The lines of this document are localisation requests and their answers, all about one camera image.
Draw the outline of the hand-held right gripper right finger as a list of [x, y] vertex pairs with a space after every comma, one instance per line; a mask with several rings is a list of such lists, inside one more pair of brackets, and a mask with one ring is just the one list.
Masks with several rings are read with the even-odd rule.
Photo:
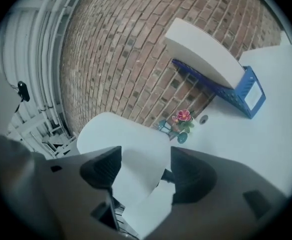
[[250, 167], [207, 153], [171, 148], [175, 193], [150, 240], [248, 240], [287, 197]]

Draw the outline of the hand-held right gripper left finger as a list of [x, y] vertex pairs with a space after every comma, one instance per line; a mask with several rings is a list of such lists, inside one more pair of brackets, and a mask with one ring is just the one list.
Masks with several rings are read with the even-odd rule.
[[120, 146], [46, 160], [35, 159], [35, 174], [65, 240], [115, 240], [112, 185], [121, 169]]

